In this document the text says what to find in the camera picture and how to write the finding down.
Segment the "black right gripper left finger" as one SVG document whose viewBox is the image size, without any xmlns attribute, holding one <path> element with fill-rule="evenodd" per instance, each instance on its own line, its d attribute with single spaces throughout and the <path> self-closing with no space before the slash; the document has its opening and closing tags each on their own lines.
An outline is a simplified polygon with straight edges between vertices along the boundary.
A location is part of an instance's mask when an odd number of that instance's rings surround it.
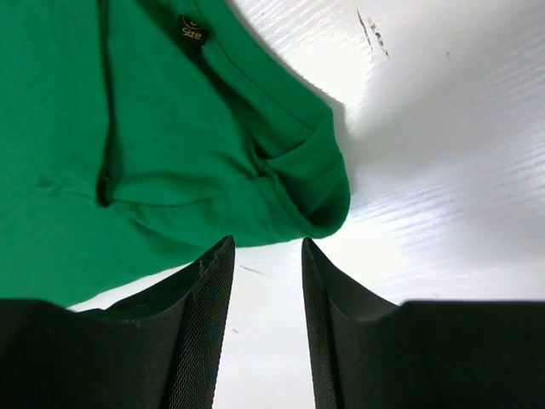
<svg viewBox="0 0 545 409">
<path fill-rule="evenodd" d="M 211 407 L 234 257 L 225 237 L 106 309 L 2 300 L 2 407 Z"/>
</svg>

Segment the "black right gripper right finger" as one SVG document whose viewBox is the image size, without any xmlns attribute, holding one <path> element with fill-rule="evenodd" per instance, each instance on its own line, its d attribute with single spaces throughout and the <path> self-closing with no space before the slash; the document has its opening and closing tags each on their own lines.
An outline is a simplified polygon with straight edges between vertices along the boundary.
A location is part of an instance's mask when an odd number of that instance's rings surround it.
<svg viewBox="0 0 545 409">
<path fill-rule="evenodd" d="M 540 301 L 391 303 L 301 246 L 318 408 L 541 408 Z"/>
</svg>

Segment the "green t shirt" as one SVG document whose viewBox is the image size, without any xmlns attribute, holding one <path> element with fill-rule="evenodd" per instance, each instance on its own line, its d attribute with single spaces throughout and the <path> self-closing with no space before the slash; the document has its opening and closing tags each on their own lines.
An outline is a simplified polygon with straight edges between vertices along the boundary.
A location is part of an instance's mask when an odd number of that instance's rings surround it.
<svg viewBox="0 0 545 409">
<path fill-rule="evenodd" d="M 70 307 L 349 205 L 332 111 L 227 3 L 2 2 L 2 297 Z"/>
</svg>

